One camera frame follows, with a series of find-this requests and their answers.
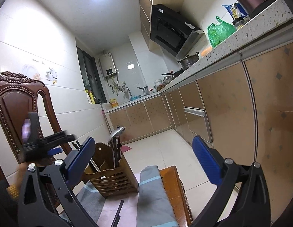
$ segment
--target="cooking pot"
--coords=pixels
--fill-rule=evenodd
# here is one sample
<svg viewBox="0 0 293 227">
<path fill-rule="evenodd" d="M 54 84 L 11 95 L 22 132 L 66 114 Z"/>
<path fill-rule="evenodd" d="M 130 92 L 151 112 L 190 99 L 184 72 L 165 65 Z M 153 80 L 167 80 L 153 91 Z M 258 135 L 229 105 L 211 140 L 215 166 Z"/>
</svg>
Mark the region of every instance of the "cooking pot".
<svg viewBox="0 0 293 227">
<path fill-rule="evenodd" d="M 194 55 L 187 55 L 184 59 L 178 61 L 181 64 L 183 70 L 188 69 L 191 65 L 196 63 L 199 60 L 199 52 L 196 52 Z"/>
<path fill-rule="evenodd" d="M 174 76 L 172 73 L 164 73 L 161 74 L 162 76 L 165 76 L 163 78 L 163 83 L 168 84 L 169 82 L 171 82 L 174 79 Z"/>
</svg>

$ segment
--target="range hood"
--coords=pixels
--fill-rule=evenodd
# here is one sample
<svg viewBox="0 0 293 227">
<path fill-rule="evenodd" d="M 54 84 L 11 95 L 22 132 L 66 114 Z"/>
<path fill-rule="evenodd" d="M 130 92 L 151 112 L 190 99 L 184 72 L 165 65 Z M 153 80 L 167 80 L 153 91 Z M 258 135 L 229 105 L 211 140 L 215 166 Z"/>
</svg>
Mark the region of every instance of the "range hood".
<svg viewBox="0 0 293 227">
<path fill-rule="evenodd" d="M 151 40 L 177 59 L 184 58 L 204 34 L 180 13 L 162 5 L 152 6 Z"/>
</svg>

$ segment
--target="speckled countertop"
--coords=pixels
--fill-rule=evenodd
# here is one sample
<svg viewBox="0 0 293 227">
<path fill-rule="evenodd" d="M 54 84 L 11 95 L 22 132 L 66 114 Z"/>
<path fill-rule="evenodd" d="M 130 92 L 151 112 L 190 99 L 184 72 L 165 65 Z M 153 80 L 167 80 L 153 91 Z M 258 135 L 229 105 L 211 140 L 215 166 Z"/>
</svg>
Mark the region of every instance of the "speckled countertop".
<svg viewBox="0 0 293 227">
<path fill-rule="evenodd" d="M 215 47 L 206 56 L 198 60 L 184 73 L 175 78 L 161 91 L 139 98 L 131 102 L 126 102 L 122 105 L 119 105 L 118 107 L 107 110 L 107 112 L 112 112 L 125 106 L 132 105 L 135 102 L 139 102 L 159 95 L 160 93 L 168 90 L 174 85 L 196 74 L 197 72 L 200 72 L 202 69 L 219 61 L 221 58 L 233 53 L 239 48 L 244 47 L 246 44 L 263 36 L 264 34 L 270 32 L 271 30 L 277 28 L 278 26 L 282 25 L 283 23 L 291 19 L 293 19 L 293 14 L 291 13 L 290 9 L 288 8 L 284 0 L 276 0 L 264 11 L 262 11 L 252 20 L 250 20 L 247 24 L 245 24 L 240 30 L 236 31 L 234 34 L 229 36 L 226 40 L 224 40 L 221 44 Z"/>
</svg>

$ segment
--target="pink mat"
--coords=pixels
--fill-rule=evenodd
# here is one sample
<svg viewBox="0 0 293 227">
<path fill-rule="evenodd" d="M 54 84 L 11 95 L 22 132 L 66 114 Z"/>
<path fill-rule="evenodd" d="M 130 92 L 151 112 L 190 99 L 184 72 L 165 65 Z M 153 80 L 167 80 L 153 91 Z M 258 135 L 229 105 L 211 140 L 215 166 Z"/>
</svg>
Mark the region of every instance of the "pink mat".
<svg viewBox="0 0 293 227">
<path fill-rule="evenodd" d="M 124 152 L 126 152 L 126 151 L 129 151 L 129 150 L 131 150 L 132 148 L 130 148 L 130 147 L 128 147 L 128 146 L 125 146 L 125 145 L 123 145 L 122 147 L 121 147 L 121 152 L 122 153 L 124 153 Z"/>
</svg>

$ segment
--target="pot lid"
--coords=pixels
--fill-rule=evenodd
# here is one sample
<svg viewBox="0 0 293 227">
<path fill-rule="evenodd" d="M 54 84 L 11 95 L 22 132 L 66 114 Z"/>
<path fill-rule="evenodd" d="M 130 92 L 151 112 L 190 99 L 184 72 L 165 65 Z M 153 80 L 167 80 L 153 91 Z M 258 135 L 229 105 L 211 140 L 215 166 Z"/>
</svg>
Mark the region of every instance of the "pot lid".
<svg viewBox="0 0 293 227">
<path fill-rule="evenodd" d="M 194 55 L 187 55 L 185 58 L 183 58 L 182 60 L 185 60 L 185 59 L 188 59 L 188 58 L 191 58 L 191 57 L 193 57 L 193 56 L 197 56 L 197 57 L 199 57 L 199 52 L 196 52 L 196 54 L 194 54 Z"/>
</svg>

